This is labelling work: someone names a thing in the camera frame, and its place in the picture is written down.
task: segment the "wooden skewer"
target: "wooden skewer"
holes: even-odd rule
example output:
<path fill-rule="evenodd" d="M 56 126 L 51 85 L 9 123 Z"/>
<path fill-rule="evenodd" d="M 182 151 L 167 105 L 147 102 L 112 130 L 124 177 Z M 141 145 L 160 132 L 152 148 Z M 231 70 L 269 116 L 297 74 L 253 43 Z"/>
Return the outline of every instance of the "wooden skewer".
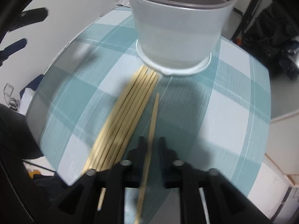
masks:
<path fill-rule="evenodd" d="M 117 152 L 119 151 L 120 146 L 123 144 L 128 131 L 138 113 L 138 110 L 140 108 L 140 106 L 142 105 L 142 102 L 150 88 L 150 86 L 152 85 L 154 79 L 156 77 L 156 73 L 154 73 L 148 83 L 148 85 L 146 86 L 144 92 L 142 93 L 142 96 L 140 97 L 138 102 L 134 102 L 134 104 L 132 105 L 132 108 L 130 109 L 131 111 L 133 111 L 132 113 L 128 113 L 127 115 L 127 120 L 124 120 L 123 124 L 122 124 L 122 129 L 119 130 L 119 132 L 117 133 L 115 139 L 113 140 L 110 150 L 107 154 L 107 157 L 103 163 L 103 166 L 101 167 L 101 171 L 103 170 L 107 170 L 109 169 L 109 163 L 111 162 L 112 156 L 114 154 L 114 152 L 117 150 Z"/>
<path fill-rule="evenodd" d="M 125 150 L 126 150 L 126 148 L 128 146 L 128 143 L 129 143 L 129 141 L 130 141 L 130 139 L 132 137 L 132 134 L 133 134 L 133 132 L 134 132 L 136 126 L 137 126 L 137 123 L 139 122 L 139 119 L 140 119 L 140 117 L 141 117 L 141 115 L 142 115 L 142 113 L 143 113 L 143 111 L 144 111 L 144 109 L 145 109 L 145 107 L 146 107 L 149 99 L 150 99 L 150 96 L 152 95 L 152 93 L 153 93 L 153 91 L 155 89 L 155 86 L 156 86 L 156 83 L 158 81 L 158 78 L 159 78 L 159 76 L 155 75 L 154 81 L 152 82 L 152 84 L 151 84 L 151 86 L 150 86 L 150 88 L 149 88 L 149 90 L 148 90 L 148 92 L 147 92 L 147 94 L 146 94 L 146 96 L 145 96 L 145 98 L 144 98 L 144 100 L 143 100 L 143 102 L 142 102 L 142 104 L 141 104 L 138 112 L 137 112 L 137 115 L 135 116 L 134 121 L 131 124 L 131 127 L 130 127 L 127 135 L 126 135 L 125 140 L 123 141 L 122 144 L 119 144 L 118 147 L 117 147 L 117 149 L 114 151 L 113 156 L 112 156 L 112 158 L 111 158 L 111 160 L 109 162 L 108 168 L 111 168 L 113 166 L 113 164 L 115 164 L 115 163 L 117 163 L 117 162 L 119 162 L 121 160 L 121 158 L 122 158 L 122 156 L 123 156 L 123 154 L 124 154 L 124 152 L 125 152 Z M 100 196 L 99 205 L 98 205 L 99 208 L 101 208 L 101 206 L 102 206 L 102 203 L 103 203 L 103 200 L 104 200 L 105 191 L 106 191 L 106 189 L 104 189 L 104 188 L 101 191 L 101 196 Z"/>
<path fill-rule="evenodd" d="M 131 136 L 132 136 L 132 134 L 133 134 L 133 132 L 134 132 L 137 124 L 138 124 L 138 121 L 139 121 L 139 119 L 140 119 L 140 117 L 141 117 L 141 115 L 142 115 L 142 113 L 143 113 L 143 111 L 144 111 L 144 109 L 145 109 L 145 107 L 146 107 L 149 99 L 150 99 L 150 96 L 152 95 L 152 93 L 153 93 L 153 91 L 155 89 L 155 86 L 156 86 L 156 83 L 158 81 L 158 78 L 159 78 L 159 75 L 156 75 L 156 77 L 155 77 L 155 79 L 154 79 L 154 81 L 153 81 L 153 83 L 152 83 L 152 85 L 151 85 L 151 87 L 150 87 L 150 89 L 149 89 L 146 97 L 144 98 L 144 101 L 142 102 L 141 107 L 139 108 L 137 116 L 135 117 L 135 119 L 134 119 L 134 121 L 133 121 L 133 123 L 131 125 L 131 128 L 130 128 L 127 136 L 126 136 L 125 141 L 123 142 L 123 144 L 122 144 L 119 152 L 116 152 L 117 157 L 116 157 L 114 163 L 119 162 L 121 160 L 121 158 L 123 157 L 123 154 L 125 153 L 125 150 L 126 150 L 126 148 L 128 146 L 129 140 L 130 140 L 130 138 L 131 138 Z"/>
<path fill-rule="evenodd" d="M 127 135 L 128 130 L 135 118 L 135 115 L 137 114 L 137 111 L 138 111 L 140 105 L 142 104 L 142 101 L 145 98 L 146 93 L 155 78 L 155 75 L 156 75 L 156 73 L 154 71 L 151 71 L 151 73 L 149 75 L 147 75 L 144 83 L 141 86 L 140 91 L 138 92 L 136 98 L 134 99 L 132 105 L 130 106 L 130 109 L 126 113 L 125 118 L 124 118 L 123 122 L 121 123 L 121 127 L 117 131 L 115 131 L 115 133 L 112 135 L 112 137 L 108 141 L 108 143 L 103 151 L 102 157 L 100 158 L 98 166 L 96 168 L 97 171 L 104 170 L 102 168 L 102 166 L 107 158 L 107 155 L 109 154 L 109 151 L 110 151 L 110 148 L 111 148 L 113 142 L 116 142 L 116 143 L 122 142 L 122 138 L 124 138 Z M 107 160 L 108 163 L 110 162 L 111 156 L 114 153 L 114 149 L 112 149 L 110 152 L 111 152 L 111 154 L 109 155 L 109 158 Z"/>
<path fill-rule="evenodd" d="M 138 195 L 138 202 L 137 202 L 136 216 L 135 216 L 134 224 L 140 224 L 140 220 L 141 220 L 141 211 L 142 211 L 142 205 L 143 205 L 143 200 L 144 200 L 145 187 L 147 184 L 147 176 L 148 176 L 149 168 L 150 168 L 150 159 L 152 157 L 152 143 L 154 140 L 155 126 L 156 126 L 156 119 L 157 119 L 157 112 L 158 112 L 158 104 L 159 104 L 159 94 L 157 93 L 156 99 L 155 99 L 155 104 L 154 104 L 154 109 L 152 111 L 150 127 L 149 127 L 147 152 L 146 152 L 145 159 L 144 159 L 142 182 L 141 182 L 141 186 L 139 188 L 139 195 Z"/>
<path fill-rule="evenodd" d="M 92 147 L 92 150 L 89 154 L 89 157 L 84 165 L 83 168 L 83 172 L 85 172 L 89 167 L 90 167 L 90 163 L 91 161 L 93 161 L 93 157 L 95 156 L 95 152 L 96 149 L 99 146 L 100 140 L 103 136 L 106 136 L 108 129 L 110 128 L 111 122 L 112 120 L 115 118 L 115 116 L 117 115 L 118 111 L 120 110 L 122 104 L 124 103 L 127 95 L 129 94 L 130 90 L 132 89 L 133 85 L 135 84 L 135 82 L 137 81 L 139 75 L 141 74 L 142 71 L 144 71 L 146 68 L 145 66 L 140 67 L 140 69 L 134 74 L 134 76 L 132 77 L 132 79 L 130 80 L 130 82 L 127 84 L 127 86 L 125 87 L 125 89 L 123 90 L 121 96 L 118 98 L 116 104 L 114 105 L 112 111 L 110 112 L 106 122 L 104 123 L 96 141 L 95 144 Z"/>
<path fill-rule="evenodd" d="M 96 168 L 98 165 L 98 162 L 103 154 L 103 151 L 107 145 L 107 142 L 111 138 L 111 136 L 115 133 L 117 133 L 122 121 L 125 118 L 126 112 L 130 108 L 132 101 L 136 97 L 136 94 L 139 92 L 144 80 L 146 79 L 146 72 L 147 68 L 144 68 L 144 70 L 141 71 L 137 81 L 134 83 L 134 86 L 132 87 L 130 93 L 128 94 L 127 98 L 125 99 L 124 103 L 120 107 L 116 117 L 113 119 L 113 122 L 108 129 L 108 132 L 106 133 L 105 136 L 102 136 L 100 139 L 100 144 L 98 145 L 94 156 L 92 157 L 92 160 L 90 162 L 89 167 L 91 168 Z"/>

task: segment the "cable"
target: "cable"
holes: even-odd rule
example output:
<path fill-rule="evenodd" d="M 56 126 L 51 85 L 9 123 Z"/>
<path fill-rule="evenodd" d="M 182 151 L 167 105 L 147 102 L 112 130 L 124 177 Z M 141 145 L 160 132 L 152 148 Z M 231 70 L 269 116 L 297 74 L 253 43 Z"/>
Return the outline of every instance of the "cable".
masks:
<path fill-rule="evenodd" d="M 9 107 L 9 103 L 7 102 L 7 100 L 6 100 L 6 95 L 5 95 L 5 93 L 3 92 L 3 95 L 4 95 L 4 99 L 5 99 L 5 102 L 7 103 L 7 106 Z"/>
<path fill-rule="evenodd" d="M 5 100 L 6 104 L 7 104 L 7 106 L 10 109 L 12 109 L 13 111 L 18 111 L 18 103 L 17 103 L 16 99 L 9 98 L 9 101 L 7 102 L 6 97 L 5 97 L 7 95 L 5 94 L 5 92 L 3 92 L 3 95 L 4 95 L 4 100 Z"/>
<path fill-rule="evenodd" d="M 55 171 L 54 171 L 54 170 L 51 170 L 51 169 L 49 169 L 49 168 L 46 168 L 46 167 L 42 167 L 42 166 L 40 166 L 40 165 L 38 165 L 38 164 L 35 164 L 35 163 L 32 163 L 32 162 L 29 162 L 29 161 L 26 161 L 26 160 L 23 160 L 23 162 L 25 162 L 25 163 L 27 163 L 27 164 L 29 164 L 29 165 L 36 166 L 36 167 L 40 167 L 40 168 L 42 168 L 42 169 L 44 169 L 44 170 L 48 170 L 48 171 L 50 171 L 50 172 L 53 172 L 53 173 L 55 173 Z"/>

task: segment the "plaid tablecloth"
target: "plaid tablecloth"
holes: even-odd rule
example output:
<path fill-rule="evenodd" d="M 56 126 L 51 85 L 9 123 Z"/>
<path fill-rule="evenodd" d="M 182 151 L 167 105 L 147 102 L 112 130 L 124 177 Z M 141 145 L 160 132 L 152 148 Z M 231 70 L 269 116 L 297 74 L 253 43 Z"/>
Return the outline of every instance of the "plaid tablecloth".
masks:
<path fill-rule="evenodd" d="M 71 42 L 36 91 L 26 115 L 28 125 L 68 184 L 81 174 L 108 114 L 142 65 L 136 40 L 130 8 L 116 8 Z M 195 168 L 218 168 L 248 195 L 268 137 L 271 97 L 267 69 L 220 38 L 205 71 L 189 77 L 160 77 L 127 150 L 136 147 L 140 135 L 148 135 L 158 92 L 155 139 L 166 137 L 169 147 Z M 170 190 L 162 187 L 156 143 L 148 185 L 144 223 L 153 219 L 165 199 L 170 201 Z M 128 210 L 132 203 L 129 194 L 127 198 Z M 126 223 L 133 220 L 130 213 L 126 212 Z"/>

